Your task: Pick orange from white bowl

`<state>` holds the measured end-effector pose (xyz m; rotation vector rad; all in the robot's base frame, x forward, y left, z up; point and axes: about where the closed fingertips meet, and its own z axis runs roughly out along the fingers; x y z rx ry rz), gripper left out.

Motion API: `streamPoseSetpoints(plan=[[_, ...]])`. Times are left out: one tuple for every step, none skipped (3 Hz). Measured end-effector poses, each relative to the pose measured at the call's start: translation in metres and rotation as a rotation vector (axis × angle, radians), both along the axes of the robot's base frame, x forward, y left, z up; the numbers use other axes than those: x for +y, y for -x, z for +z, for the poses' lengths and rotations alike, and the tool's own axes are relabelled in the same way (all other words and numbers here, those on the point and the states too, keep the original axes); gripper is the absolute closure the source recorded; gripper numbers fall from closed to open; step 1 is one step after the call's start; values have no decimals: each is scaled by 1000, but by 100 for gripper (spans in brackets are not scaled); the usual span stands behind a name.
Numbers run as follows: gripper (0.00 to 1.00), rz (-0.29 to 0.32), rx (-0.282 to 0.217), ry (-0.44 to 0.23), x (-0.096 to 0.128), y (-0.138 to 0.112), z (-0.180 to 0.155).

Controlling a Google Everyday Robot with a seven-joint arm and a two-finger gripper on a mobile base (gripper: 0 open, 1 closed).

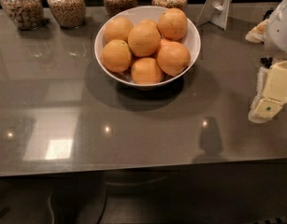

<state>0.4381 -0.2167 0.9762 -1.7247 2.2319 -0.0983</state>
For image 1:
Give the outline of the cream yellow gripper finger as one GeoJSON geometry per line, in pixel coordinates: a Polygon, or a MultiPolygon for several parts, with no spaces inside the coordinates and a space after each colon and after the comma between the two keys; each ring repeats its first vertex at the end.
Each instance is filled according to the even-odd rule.
{"type": "Polygon", "coordinates": [[[265,123],[276,117],[287,104],[287,61],[273,63],[269,68],[261,67],[256,91],[249,121],[265,123]]]}

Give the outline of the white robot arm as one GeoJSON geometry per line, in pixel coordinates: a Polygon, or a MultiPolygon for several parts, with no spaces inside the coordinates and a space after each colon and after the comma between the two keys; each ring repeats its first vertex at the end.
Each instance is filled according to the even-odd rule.
{"type": "Polygon", "coordinates": [[[257,75],[257,95],[251,104],[249,120],[265,123],[287,104],[287,0],[282,0],[268,19],[261,21],[245,36],[252,43],[264,43],[268,67],[257,75]]]}

